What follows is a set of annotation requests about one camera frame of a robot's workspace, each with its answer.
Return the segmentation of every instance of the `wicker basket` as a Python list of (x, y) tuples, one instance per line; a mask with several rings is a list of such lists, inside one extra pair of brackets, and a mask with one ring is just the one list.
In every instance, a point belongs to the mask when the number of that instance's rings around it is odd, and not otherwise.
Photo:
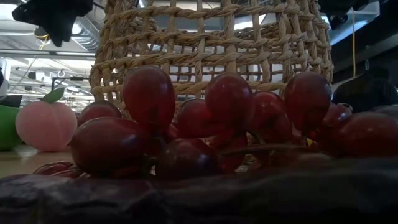
[[(318, 11), (316, 0), (269, 1), (259, 6), (224, 0), (222, 7), (197, 1), (197, 10), (170, 6), (130, 7), (126, 0), (108, 0), (107, 20), (101, 32), (101, 47), (90, 75), (95, 100), (109, 100), (127, 117), (121, 94), (123, 78), (134, 67), (156, 65), (168, 73), (180, 101), (201, 97), (209, 80), (223, 72), (242, 75), (253, 90), (281, 90), (295, 74), (313, 70), (331, 81), (328, 24)], [(234, 29), (235, 16), (252, 17), (252, 27)], [(276, 14), (275, 22), (259, 24), (259, 16)], [(169, 26), (161, 29), (154, 17), (169, 16)], [(175, 29), (175, 20), (196, 20), (197, 32)], [(224, 30), (205, 32), (205, 21), (222, 18)]]

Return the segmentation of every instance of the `green bowl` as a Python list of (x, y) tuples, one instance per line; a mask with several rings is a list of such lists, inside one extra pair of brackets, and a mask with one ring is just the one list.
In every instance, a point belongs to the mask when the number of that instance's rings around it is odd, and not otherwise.
[(0, 151), (8, 151), (22, 141), (17, 134), (15, 120), (19, 108), (0, 105)]

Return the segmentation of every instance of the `table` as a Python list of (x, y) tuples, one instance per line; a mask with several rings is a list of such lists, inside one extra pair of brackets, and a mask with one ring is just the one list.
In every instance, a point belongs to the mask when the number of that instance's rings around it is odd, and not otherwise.
[(41, 165), (55, 161), (73, 162), (69, 152), (39, 153), (29, 146), (0, 152), (0, 178), (15, 174), (31, 174)]

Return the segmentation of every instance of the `peach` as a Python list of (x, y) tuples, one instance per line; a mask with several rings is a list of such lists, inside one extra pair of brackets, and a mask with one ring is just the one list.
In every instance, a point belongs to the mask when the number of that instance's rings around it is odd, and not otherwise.
[(76, 128), (75, 113), (63, 103), (29, 103), (16, 118), (18, 135), (40, 152), (65, 150)]

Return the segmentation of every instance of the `ceiling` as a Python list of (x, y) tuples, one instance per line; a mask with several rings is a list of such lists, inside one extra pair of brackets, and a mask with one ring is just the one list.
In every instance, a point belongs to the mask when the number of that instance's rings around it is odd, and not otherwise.
[[(95, 2), (105, 7), (106, 0), (96, 0)], [(247, 4), (248, 0), (233, 2)], [(261, 1), (261, 4), (270, 4), (271, 2), (270, 0), (265, 0)], [(145, 0), (140, 0), (138, 6), (142, 6), (145, 3)], [(169, 4), (168, 1), (154, 1), (156, 6)], [(186, 0), (179, 1), (178, 7), (196, 9), (196, 5), (196, 1)], [(203, 7), (212, 8), (220, 5), (219, 1), (214, 0), (204, 3)], [(52, 78), (88, 78), (91, 66), (94, 64), (93, 55), (99, 46), (99, 30), (101, 30), (105, 18), (105, 13), (101, 8), (93, 6), (93, 10), (86, 17), (78, 18), (75, 22), (76, 29), (73, 30), (71, 41), (64, 42), (62, 47), (56, 47), (51, 42), (39, 40), (35, 37), (33, 32), (36, 26), (14, 21), (11, 11), (15, 6), (3, 6), (0, 7), (0, 57), (6, 58), (9, 64), (8, 94), (23, 94), (23, 103), (28, 103), (41, 98), (43, 94), (51, 91)], [(167, 27), (167, 17), (157, 17), (155, 19), (158, 26)], [(266, 17), (263, 23), (266, 23), (269, 19), (272, 19), (272, 17)], [(181, 18), (177, 20), (177, 29), (196, 30), (196, 21), (188, 21)], [(251, 26), (251, 16), (237, 17), (236, 23), (239, 24), (237, 26)], [(223, 22), (220, 19), (206, 20), (205, 30), (220, 29), (223, 29)], [(331, 30), (330, 32), (332, 36), (339, 35), (338, 31)], [(38, 51), (40, 48), (44, 52), (64, 52), (68, 56), (36, 56), (33, 51)], [(5, 50), (7, 49), (19, 49), (21, 51), (10, 54), (9, 52), (6, 53)], [(82, 52), (90, 53), (90, 55), (79, 55)], [(36, 78), (29, 78), (29, 72), (35, 72)], [(55, 86), (57, 85), (67, 88), (68, 91), (63, 101), (76, 111), (81, 111), (89, 102), (93, 101), (89, 88), (90, 84), (87, 80), (57, 80), (55, 81)]]

